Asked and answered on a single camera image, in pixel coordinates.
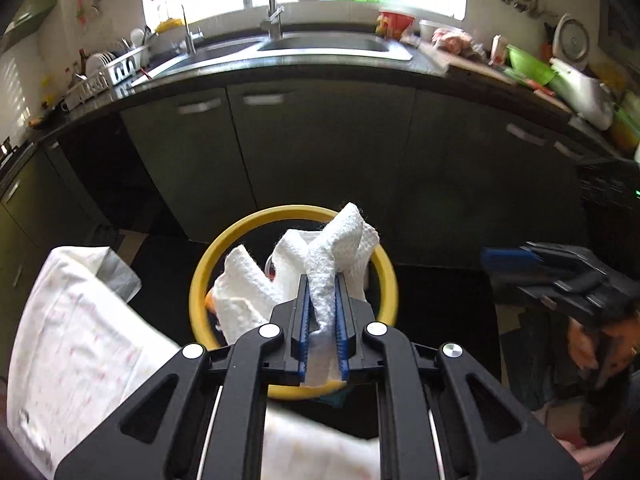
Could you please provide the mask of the person right hand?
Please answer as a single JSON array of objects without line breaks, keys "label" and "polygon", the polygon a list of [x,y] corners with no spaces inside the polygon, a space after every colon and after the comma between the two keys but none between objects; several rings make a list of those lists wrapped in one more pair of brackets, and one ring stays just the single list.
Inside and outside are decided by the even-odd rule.
[{"label": "person right hand", "polygon": [[620,374],[639,354],[639,312],[630,318],[597,330],[570,318],[567,331],[568,354],[582,372],[594,376],[602,387]]}]

